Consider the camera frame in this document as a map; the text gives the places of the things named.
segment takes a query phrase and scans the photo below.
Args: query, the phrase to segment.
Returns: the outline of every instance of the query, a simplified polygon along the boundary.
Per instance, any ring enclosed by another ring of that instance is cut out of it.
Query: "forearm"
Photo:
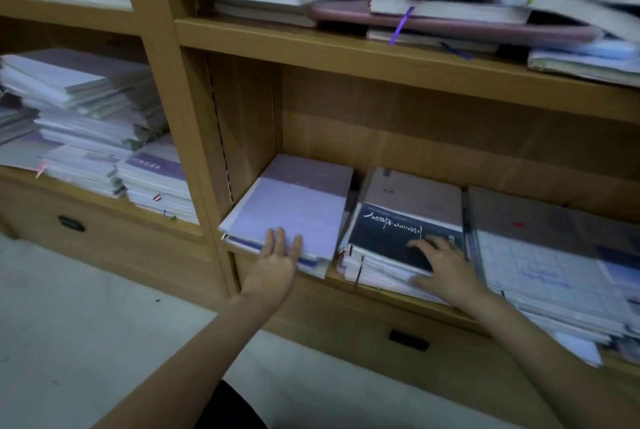
[[[231,363],[270,316],[259,299],[235,296],[94,429],[191,429]]]
[[[498,341],[567,428],[631,427],[636,404],[601,373],[565,350],[501,296],[487,292],[465,307]]]

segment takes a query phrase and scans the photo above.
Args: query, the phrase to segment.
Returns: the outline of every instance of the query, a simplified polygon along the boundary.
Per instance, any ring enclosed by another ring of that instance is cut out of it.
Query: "drawer handle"
[[[407,335],[406,333],[399,332],[398,330],[391,330],[389,334],[389,340],[413,348],[420,352],[426,352],[427,348],[431,345],[428,341],[418,338],[417,336]]]
[[[58,215],[58,220],[60,221],[60,223],[62,223],[62,225],[68,227],[69,229],[77,230],[78,232],[86,231],[82,223],[74,220],[73,218],[68,218],[68,216]]]

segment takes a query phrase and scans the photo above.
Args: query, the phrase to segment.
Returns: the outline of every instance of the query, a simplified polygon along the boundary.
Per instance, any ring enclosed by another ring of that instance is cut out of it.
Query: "gray floor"
[[[0,426],[89,428],[214,316],[0,235]],[[271,428],[513,427],[267,332],[225,379]]]

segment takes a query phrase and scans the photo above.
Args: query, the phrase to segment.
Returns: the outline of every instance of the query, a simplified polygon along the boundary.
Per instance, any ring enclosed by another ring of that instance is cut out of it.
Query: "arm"
[[[636,402],[489,291],[455,245],[440,237],[430,236],[429,241],[409,244],[419,248],[433,267],[433,277],[416,276],[412,284],[473,316],[507,350],[564,427],[637,427]]]
[[[285,257],[282,229],[276,237],[274,245],[269,230],[242,292],[93,429],[194,427],[231,363],[291,291],[302,238]]]

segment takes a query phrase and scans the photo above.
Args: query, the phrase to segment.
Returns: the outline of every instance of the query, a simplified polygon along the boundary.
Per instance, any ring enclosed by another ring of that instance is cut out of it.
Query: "hand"
[[[447,303],[463,311],[479,296],[489,293],[488,289],[476,278],[473,265],[453,243],[442,237],[428,235],[426,240],[412,240],[408,247],[417,247],[427,257],[433,267],[433,276],[417,275],[409,281],[413,286],[425,289]]]
[[[267,239],[258,260],[246,276],[241,296],[257,298],[264,307],[276,312],[291,292],[298,271],[298,258],[302,251],[302,236],[296,235],[289,255],[285,255],[284,230],[267,231]]]

